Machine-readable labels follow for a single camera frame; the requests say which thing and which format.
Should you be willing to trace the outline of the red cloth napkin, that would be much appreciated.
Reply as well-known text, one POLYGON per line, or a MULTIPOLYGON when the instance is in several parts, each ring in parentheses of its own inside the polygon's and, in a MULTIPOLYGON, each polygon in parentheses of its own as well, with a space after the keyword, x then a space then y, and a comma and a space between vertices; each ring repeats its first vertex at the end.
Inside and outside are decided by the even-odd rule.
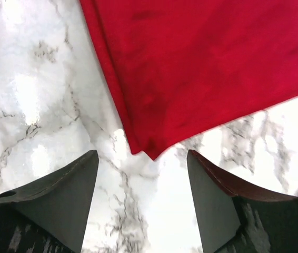
POLYGON ((298 96, 298 1, 81 1, 132 154, 298 96))

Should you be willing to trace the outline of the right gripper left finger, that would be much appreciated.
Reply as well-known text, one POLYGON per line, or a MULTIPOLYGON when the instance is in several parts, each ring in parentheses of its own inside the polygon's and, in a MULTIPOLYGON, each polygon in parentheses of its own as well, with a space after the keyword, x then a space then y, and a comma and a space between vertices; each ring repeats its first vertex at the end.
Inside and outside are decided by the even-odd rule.
POLYGON ((98 153, 0 194, 0 252, 81 252, 98 153))

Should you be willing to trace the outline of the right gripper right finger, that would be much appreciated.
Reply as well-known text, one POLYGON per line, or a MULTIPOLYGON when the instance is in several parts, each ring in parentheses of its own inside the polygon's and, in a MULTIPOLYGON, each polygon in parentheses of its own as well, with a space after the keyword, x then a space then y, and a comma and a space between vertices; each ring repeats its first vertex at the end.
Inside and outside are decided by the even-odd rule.
POLYGON ((298 253, 298 197, 252 184, 194 150, 187 169, 204 252, 298 253))

